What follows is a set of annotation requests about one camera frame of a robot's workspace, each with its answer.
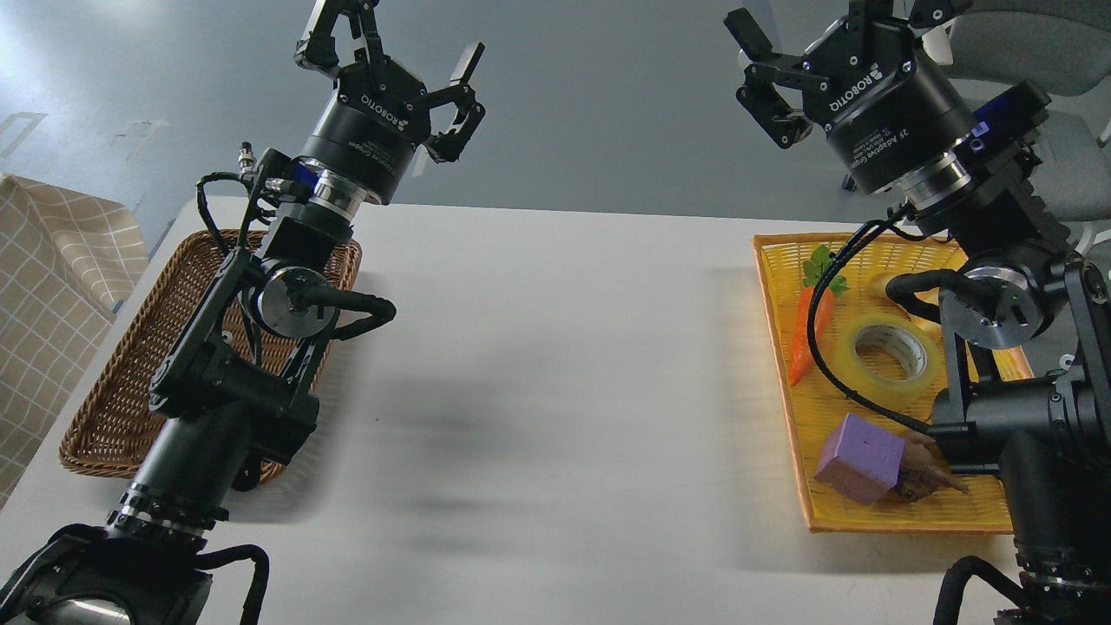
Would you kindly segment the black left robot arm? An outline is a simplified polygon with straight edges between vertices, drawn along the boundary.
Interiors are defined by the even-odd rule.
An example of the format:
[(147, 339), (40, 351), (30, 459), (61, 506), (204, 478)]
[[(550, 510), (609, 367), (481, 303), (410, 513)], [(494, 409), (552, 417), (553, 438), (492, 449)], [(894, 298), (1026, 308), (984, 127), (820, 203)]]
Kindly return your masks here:
[(417, 151), (456, 162), (484, 105), (473, 43), (448, 84), (429, 90), (386, 56), (373, 1), (318, 1), (296, 63), (333, 91), (302, 153), (240, 148), (238, 173), (197, 183), (197, 206), (223, 261), (152, 375), (166, 419), (101, 527), (56, 531), (3, 587), (4, 624), (194, 624), (212, 572), (253, 563), (240, 616), (256, 624), (270, 562), (246, 543), (206, 551), (230, 490), (254, 488), (267, 460), (286, 465), (316, 431), (310, 386), (326, 347), (396, 317), (391, 301), (326, 280), (366, 202), (386, 205)]

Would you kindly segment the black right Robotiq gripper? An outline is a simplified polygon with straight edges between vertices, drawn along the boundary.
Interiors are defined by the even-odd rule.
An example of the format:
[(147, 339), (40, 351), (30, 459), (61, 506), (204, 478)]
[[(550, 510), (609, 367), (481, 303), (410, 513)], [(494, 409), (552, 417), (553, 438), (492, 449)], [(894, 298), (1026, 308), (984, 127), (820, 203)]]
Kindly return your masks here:
[[(865, 194), (925, 167), (975, 127), (894, 4), (850, 1), (845, 23), (831, 24), (803, 58), (774, 51), (749, 9), (725, 16), (727, 31), (750, 60), (738, 102), (781, 149), (805, 139), (812, 122), (825, 128), (829, 145)], [(778, 85), (805, 94), (803, 111), (785, 102)]]

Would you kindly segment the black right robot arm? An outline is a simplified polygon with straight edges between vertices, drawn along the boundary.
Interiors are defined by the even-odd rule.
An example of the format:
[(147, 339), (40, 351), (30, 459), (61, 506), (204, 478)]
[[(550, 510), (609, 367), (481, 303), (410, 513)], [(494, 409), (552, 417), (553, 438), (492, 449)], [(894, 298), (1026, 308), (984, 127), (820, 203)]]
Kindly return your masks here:
[[(1024, 75), (972, 109), (922, 43), (928, 27), (970, 8), (917, 1), (899, 17), (889, 1), (852, 1), (801, 56), (777, 51), (749, 10), (734, 10), (725, 28), (749, 61), (737, 100), (779, 147), (821, 127), (858, 189), (905, 196), (820, 270), (805, 341), (845, 399), (933, 438), (957, 475), (1003, 486), (1019, 578), (962, 558), (933, 621), (955, 624), (977, 577), (1011, 602), (997, 624), (1107, 624), (1108, 286), (1030, 182), (1045, 85)], [(838, 379), (815, 337), (825, 290), (901, 220), (921, 236), (944, 231), (967, 258), (885, 284), (885, 298), (942, 329), (947, 385), (929, 422)]]

